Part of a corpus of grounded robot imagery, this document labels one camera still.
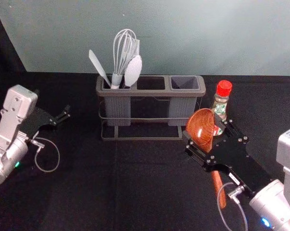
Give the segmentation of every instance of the whisk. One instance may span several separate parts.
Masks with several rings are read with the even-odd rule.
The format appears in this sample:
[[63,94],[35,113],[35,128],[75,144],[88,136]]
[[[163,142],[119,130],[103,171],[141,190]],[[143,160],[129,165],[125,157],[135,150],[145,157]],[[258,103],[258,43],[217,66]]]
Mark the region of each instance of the whisk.
[[113,43],[114,72],[112,75],[112,89],[119,88],[126,66],[138,54],[139,40],[136,39],[135,33],[130,29],[119,31]]

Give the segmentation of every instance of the gray cable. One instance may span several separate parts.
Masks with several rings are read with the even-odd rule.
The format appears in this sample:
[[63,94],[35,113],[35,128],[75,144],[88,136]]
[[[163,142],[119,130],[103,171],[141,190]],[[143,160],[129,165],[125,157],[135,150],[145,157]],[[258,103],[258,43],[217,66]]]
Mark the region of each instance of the gray cable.
[[[226,186],[231,185],[231,184],[234,184],[234,183],[233,183],[233,182],[228,182],[228,183],[224,184],[224,185],[220,188],[220,190],[218,191],[218,194],[217,194],[217,200],[216,200],[216,201],[217,201],[217,208],[218,208],[218,211],[220,212],[220,215],[221,215],[222,221],[223,221],[223,223],[224,223],[224,225],[225,225],[225,227],[227,228],[228,231],[233,231],[233,230],[232,230],[232,229],[227,225],[227,223],[226,223],[226,221],[225,221],[225,219],[224,219],[224,216],[223,216],[223,213],[222,213],[222,210],[221,210],[221,206],[220,206],[220,195],[221,195],[221,192],[222,192],[223,188],[225,188]],[[244,213],[244,211],[243,211],[243,208],[242,208],[242,206],[240,205],[240,203],[237,204],[237,205],[239,206],[239,209],[240,209],[241,214],[242,214],[243,219],[244,219],[245,231],[248,231],[247,219],[246,219],[245,213]]]
[[44,140],[44,141],[48,141],[48,142],[50,142],[50,143],[53,144],[53,146],[56,148],[56,151],[57,151],[57,153],[58,153],[58,162],[57,162],[56,167],[53,168],[53,169],[51,169],[51,170],[45,170],[45,169],[41,168],[41,167],[38,165],[38,163],[37,163],[37,156],[38,156],[38,153],[39,153],[39,152],[37,151],[36,154],[35,154],[35,164],[36,164],[37,168],[38,168],[40,171],[42,171],[42,172],[46,172],[46,173],[50,173],[50,172],[55,171],[55,170],[58,168],[58,166],[59,166],[59,162],[60,162],[60,152],[59,152],[59,149],[57,148],[56,144],[53,143],[52,141],[50,141],[50,140],[48,140],[48,139],[45,139],[45,138],[42,138],[42,137],[35,137],[35,139],[37,139],[37,140]]

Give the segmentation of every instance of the utensil holder compartment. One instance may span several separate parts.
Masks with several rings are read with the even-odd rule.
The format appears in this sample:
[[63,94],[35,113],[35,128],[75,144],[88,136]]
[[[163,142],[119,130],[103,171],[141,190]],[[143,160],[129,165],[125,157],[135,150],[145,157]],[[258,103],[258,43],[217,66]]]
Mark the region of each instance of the utensil holder compartment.
[[[141,75],[130,88],[110,89],[99,76],[96,92],[100,99],[99,116],[104,140],[178,140],[181,138],[179,129],[200,108],[206,88],[201,76]],[[144,122],[177,126],[178,135],[120,137],[119,129],[123,126]],[[103,126],[114,127],[114,136],[105,138]]]

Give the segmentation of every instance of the blue led light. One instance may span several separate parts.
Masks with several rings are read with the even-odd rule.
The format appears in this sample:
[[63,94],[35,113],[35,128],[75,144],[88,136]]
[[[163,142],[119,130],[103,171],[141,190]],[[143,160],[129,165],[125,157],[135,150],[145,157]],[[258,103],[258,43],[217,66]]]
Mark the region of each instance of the blue led light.
[[270,223],[267,219],[262,218],[261,221],[265,224],[265,226],[270,227]]

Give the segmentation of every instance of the spatula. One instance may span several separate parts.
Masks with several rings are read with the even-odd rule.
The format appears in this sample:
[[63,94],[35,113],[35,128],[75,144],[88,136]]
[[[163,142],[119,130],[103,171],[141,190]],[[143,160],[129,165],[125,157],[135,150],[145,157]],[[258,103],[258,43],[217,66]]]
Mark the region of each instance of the spatula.
[[96,57],[96,55],[94,54],[94,52],[92,52],[92,50],[89,50],[89,59],[91,60],[92,64],[95,66],[95,68],[97,69],[98,73],[100,74],[100,76],[106,81],[106,83],[108,84],[108,86],[111,87],[111,83],[108,80],[106,73],[103,69],[103,67],[101,66],[98,58]]

